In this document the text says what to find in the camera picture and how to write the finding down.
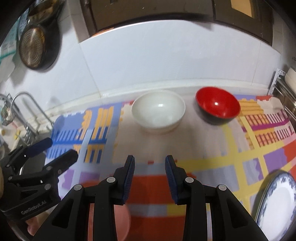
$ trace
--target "plate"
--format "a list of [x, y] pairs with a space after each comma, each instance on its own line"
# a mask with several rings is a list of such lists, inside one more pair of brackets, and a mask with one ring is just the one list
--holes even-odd
[[296, 182], [287, 172], [278, 174], [265, 189], [256, 223], [269, 241], [279, 241], [296, 213]]

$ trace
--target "silver rivet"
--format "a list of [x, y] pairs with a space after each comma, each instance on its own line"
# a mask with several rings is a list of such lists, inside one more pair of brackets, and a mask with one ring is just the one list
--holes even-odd
[[113, 183], [113, 182], [115, 182], [115, 178], [114, 177], [108, 177], [107, 182]]
[[82, 188], [82, 186], [81, 186], [80, 184], [76, 184], [76, 185], [74, 186], [74, 190], [75, 190], [75, 191], [79, 191], [81, 188]]
[[51, 188], [51, 185], [49, 183], [47, 183], [45, 186], [44, 186], [45, 190], [49, 190]]
[[219, 185], [219, 189], [221, 191], [225, 191], [227, 189], [227, 187], [225, 185], [221, 184], [221, 185]]
[[188, 183], [192, 183], [192, 182], [194, 182], [194, 179], [192, 177], [187, 177], [187, 178], [185, 178], [185, 181]]

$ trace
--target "wall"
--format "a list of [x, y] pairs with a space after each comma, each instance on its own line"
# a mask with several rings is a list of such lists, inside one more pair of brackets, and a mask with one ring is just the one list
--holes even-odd
[[[282, 38], [274, 36], [274, 48], [229, 27], [182, 20], [134, 24], [83, 41], [87, 32], [81, 9], [76, 0], [68, 0], [59, 19], [62, 47], [55, 64], [43, 73], [32, 71], [17, 54], [16, 68], [0, 92], [28, 91], [45, 110], [92, 93], [100, 98], [159, 85], [230, 83], [267, 92], [276, 68], [291, 65], [294, 39], [278, 22]], [[23, 111], [26, 117], [38, 113], [29, 100], [20, 98], [17, 104], [31, 109]]]

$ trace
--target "chrome faucet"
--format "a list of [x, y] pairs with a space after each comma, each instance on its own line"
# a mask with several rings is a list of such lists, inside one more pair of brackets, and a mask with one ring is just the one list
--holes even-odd
[[10, 110], [11, 110], [11, 114], [12, 114], [12, 120], [15, 118], [15, 116], [20, 120], [20, 122], [24, 125], [25, 129], [26, 129], [26, 134], [24, 136], [24, 142], [28, 145], [32, 144], [32, 142], [36, 139], [36, 137], [38, 136], [38, 131], [35, 130], [24, 118], [24, 116], [21, 114], [19, 108], [17, 107], [17, 105], [14, 103], [15, 99], [20, 96], [20, 95], [27, 95], [28, 97], [30, 97], [30, 99], [33, 101], [33, 103], [36, 105], [36, 107], [40, 110], [40, 112], [44, 115], [44, 117], [50, 122], [51, 126], [53, 127], [54, 122], [50, 120], [50, 118], [47, 116], [47, 114], [45, 114], [45, 112], [41, 109], [41, 107], [39, 106], [39, 104], [37, 103], [37, 101], [34, 99], [34, 97], [26, 92], [26, 91], [21, 91], [19, 93], [17, 93], [13, 99], [11, 100], [11, 98], [0, 94], [0, 99], [5, 100], [6, 104], [10, 105]]

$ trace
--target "black bowl exterior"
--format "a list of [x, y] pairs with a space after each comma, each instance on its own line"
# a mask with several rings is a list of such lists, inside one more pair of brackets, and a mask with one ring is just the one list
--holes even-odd
[[222, 118], [219, 118], [219, 117], [216, 117], [208, 112], [206, 112], [204, 109], [202, 109], [200, 107], [200, 105], [198, 105], [199, 107], [199, 110], [200, 110], [200, 115], [201, 115], [201, 118], [211, 124], [211, 125], [215, 125], [215, 126], [220, 126], [220, 125], [224, 125], [228, 122], [230, 122], [231, 120], [233, 120], [234, 118], [229, 118], [229, 119], [222, 119]]

